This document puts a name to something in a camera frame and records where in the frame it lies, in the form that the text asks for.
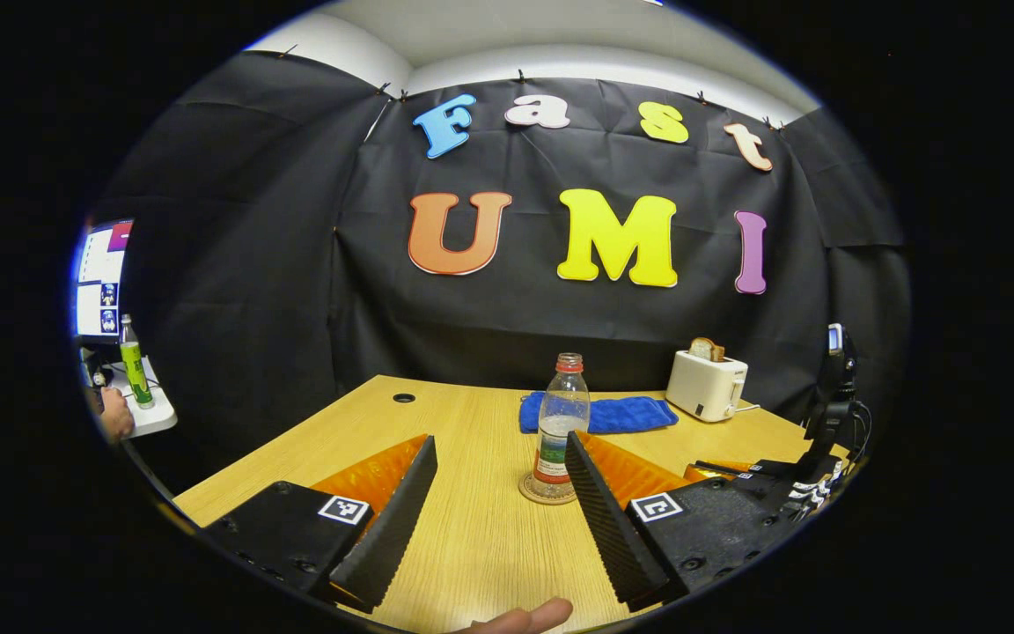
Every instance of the white desk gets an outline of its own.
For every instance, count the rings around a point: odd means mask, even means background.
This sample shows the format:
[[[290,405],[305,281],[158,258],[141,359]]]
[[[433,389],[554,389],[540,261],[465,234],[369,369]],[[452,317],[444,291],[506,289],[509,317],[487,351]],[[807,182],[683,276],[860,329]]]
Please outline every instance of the white desk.
[[[125,400],[128,400],[128,409],[132,411],[132,418],[136,420],[136,429],[128,437],[146,436],[146,434],[157,432],[157,430],[167,430],[176,424],[177,416],[174,414],[174,406],[166,398],[166,393],[162,391],[161,385],[148,383],[156,406],[149,410],[141,410],[136,403],[136,398],[132,396],[132,383],[128,380],[128,372],[124,368],[124,362],[112,366],[116,372],[113,372],[112,384],[108,386],[124,394]],[[158,382],[156,373],[151,368],[151,361],[147,357],[143,358],[143,373],[146,374],[149,381]]]

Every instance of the monitor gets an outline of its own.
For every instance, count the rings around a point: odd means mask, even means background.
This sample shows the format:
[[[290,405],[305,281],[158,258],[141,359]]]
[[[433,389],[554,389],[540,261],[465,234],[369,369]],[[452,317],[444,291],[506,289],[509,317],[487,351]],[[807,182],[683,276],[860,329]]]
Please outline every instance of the monitor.
[[[77,246],[73,266],[73,334],[80,342],[120,343],[121,273],[133,220],[97,224]]]

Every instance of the finger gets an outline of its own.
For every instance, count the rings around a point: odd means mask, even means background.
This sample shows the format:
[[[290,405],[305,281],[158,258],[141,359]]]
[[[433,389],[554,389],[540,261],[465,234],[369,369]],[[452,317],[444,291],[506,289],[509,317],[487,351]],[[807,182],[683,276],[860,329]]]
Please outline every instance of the finger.
[[[530,613],[515,609],[505,611],[487,623],[474,621],[472,627],[461,631],[465,634],[524,634],[527,627],[530,627]]]
[[[526,630],[526,634],[538,634],[539,631],[558,627],[566,623],[571,614],[574,614],[574,604],[567,602],[566,598],[553,597],[530,612],[530,627]]]

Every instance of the coaster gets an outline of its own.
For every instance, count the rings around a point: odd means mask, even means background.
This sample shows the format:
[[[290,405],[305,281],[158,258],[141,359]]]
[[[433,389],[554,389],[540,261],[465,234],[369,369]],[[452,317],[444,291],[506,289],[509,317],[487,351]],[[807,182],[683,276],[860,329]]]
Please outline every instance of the coaster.
[[[544,495],[538,495],[530,488],[532,482],[534,482],[532,474],[526,474],[523,479],[518,481],[518,492],[522,493],[523,497],[526,497],[527,500],[530,500],[531,502],[556,506],[577,500],[577,493],[573,489],[571,489],[570,492],[563,497],[545,497]]]

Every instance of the green label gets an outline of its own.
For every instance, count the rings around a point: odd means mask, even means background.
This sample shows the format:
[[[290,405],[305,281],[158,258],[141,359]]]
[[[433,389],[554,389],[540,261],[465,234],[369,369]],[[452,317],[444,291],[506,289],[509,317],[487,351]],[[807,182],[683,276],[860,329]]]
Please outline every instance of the green label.
[[[136,394],[136,402],[151,402],[151,389],[148,386],[148,376],[143,370],[140,344],[122,344],[120,357],[124,359],[124,368],[128,370],[128,382],[132,383],[132,392]]]

